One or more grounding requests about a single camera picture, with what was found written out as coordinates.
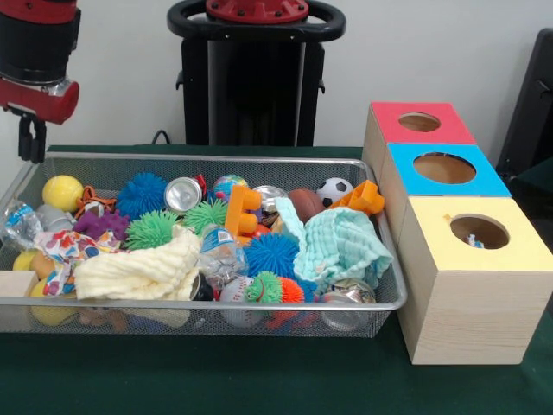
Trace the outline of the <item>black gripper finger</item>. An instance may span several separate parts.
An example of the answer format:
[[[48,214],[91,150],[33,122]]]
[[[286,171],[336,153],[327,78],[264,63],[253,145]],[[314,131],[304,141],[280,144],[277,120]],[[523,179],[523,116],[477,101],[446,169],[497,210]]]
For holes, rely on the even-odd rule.
[[[21,117],[18,132],[18,156],[23,161],[32,160],[33,135],[30,131],[30,127],[31,119],[25,116]]]
[[[43,163],[45,157],[47,126],[44,121],[34,120],[33,126],[35,136],[31,142],[31,161],[33,163]]]

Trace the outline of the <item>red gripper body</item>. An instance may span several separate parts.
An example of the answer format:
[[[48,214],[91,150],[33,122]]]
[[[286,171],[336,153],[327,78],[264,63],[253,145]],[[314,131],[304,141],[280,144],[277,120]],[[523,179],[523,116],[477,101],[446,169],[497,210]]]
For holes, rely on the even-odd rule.
[[[1,108],[18,116],[33,116],[62,125],[74,113],[79,84],[64,79],[54,86],[26,86],[1,78]]]

